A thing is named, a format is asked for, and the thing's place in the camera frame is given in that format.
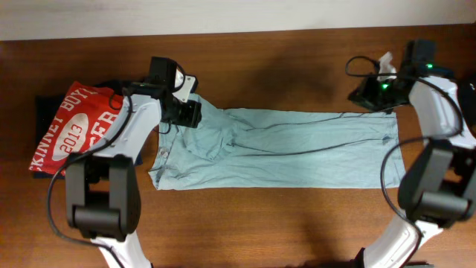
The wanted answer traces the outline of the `light blue t-shirt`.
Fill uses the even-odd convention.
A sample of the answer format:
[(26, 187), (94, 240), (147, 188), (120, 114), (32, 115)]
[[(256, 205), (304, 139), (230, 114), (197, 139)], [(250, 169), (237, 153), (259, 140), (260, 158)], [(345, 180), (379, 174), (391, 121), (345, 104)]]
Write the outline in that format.
[(158, 190), (395, 188), (405, 166), (395, 114), (220, 109), (171, 126), (149, 171)]

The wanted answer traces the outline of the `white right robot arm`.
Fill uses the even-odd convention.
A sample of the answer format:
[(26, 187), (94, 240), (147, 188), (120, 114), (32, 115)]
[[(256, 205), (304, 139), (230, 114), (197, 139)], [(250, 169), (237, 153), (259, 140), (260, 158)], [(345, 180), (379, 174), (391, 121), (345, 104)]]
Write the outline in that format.
[(424, 148), (402, 177), (398, 202), (380, 185), (395, 216), (384, 233), (361, 249), (354, 267), (411, 267), (412, 257), (430, 239), (475, 213), (475, 77), (457, 83), (431, 72), (365, 74), (349, 99), (371, 111), (410, 104), (422, 135), (394, 145), (385, 155), (416, 141)]

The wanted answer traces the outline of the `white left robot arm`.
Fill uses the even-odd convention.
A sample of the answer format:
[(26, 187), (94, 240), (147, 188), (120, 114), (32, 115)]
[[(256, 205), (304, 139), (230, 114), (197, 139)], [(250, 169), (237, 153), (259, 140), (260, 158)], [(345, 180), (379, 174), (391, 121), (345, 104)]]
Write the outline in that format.
[(98, 143), (74, 153), (65, 169), (66, 214), (78, 243), (98, 248), (110, 267), (151, 267), (138, 238), (141, 196), (135, 163), (149, 133), (161, 122), (196, 128), (202, 105), (180, 100), (173, 88), (133, 83)]

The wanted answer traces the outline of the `black crumpled clothes pile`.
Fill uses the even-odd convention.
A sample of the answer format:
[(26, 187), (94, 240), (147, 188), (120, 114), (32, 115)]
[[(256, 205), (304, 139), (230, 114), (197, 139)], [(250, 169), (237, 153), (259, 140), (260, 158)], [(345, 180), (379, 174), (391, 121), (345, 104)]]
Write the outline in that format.
[(457, 100), (469, 131), (475, 135), (475, 73), (457, 82)]

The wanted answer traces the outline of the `red folded soccer t-shirt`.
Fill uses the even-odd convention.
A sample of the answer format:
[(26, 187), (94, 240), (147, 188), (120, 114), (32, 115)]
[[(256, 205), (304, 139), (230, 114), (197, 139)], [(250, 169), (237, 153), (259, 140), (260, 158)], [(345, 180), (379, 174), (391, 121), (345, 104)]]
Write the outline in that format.
[(34, 173), (53, 175), (72, 153), (84, 153), (109, 130), (123, 103), (121, 82), (97, 86), (74, 82), (59, 100), (30, 162)]

